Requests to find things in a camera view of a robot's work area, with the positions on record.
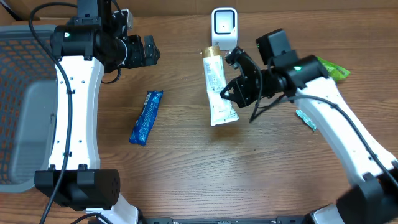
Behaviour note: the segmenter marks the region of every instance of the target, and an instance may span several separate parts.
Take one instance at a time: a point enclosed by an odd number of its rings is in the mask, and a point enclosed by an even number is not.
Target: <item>green packet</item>
[[[322,63],[322,65],[328,70],[329,76],[334,79],[334,81],[342,80],[346,78],[351,72],[348,71],[347,69],[335,65],[334,63],[328,62],[327,60],[324,60],[320,57],[318,57],[318,60]]]

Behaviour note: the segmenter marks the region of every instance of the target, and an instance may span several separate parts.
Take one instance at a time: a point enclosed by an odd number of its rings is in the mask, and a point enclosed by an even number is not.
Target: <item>tube with gold cap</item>
[[[220,97],[220,92],[226,86],[220,48],[218,46],[207,47],[202,50],[202,56],[207,95],[210,102],[211,125],[216,126],[237,121],[239,117],[232,107],[232,103]]]

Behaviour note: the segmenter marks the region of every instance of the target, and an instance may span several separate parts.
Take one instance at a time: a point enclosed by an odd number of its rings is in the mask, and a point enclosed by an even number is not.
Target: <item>gold cap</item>
[[[219,46],[207,47],[201,51],[201,56],[203,58],[219,56],[221,55],[221,50]]]

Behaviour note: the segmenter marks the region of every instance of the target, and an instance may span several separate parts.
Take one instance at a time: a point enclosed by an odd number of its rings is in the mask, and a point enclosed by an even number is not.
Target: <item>plastic basket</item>
[[[55,25],[35,26],[49,44]],[[52,149],[57,112],[53,62],[28,26],[0,27],[0,192],[34,186]]]

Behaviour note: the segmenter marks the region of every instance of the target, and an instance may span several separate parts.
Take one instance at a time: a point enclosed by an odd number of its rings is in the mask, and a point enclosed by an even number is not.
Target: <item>wooden table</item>
[[[301,57],[315,54],[351,70],[339,89],[369,132],[398,156],[398,9],[240,14],[239,24],[239,45],[259,65],[255,39],[283,27]],[[350,188],[323,136],[298,119],[294,105],[280,105],[253,124],[252,106],[237,109],[238,122],[210,126],[200,55],[210,45],[210,16],[137,17],[134,33],[154,35],[162,57],[101,87],[98,150],[101,167],[119,171],[122,194],[145,216],[306,214]],[[226,67],[227,80],[237,75]],[[164,90],[164,97],[141,147],[128,139],[147,90]],[[36,189],[0,198],[4,223],[37,223],[48,200]],[[81,215],[53,205],[47,220],[70,223]]]

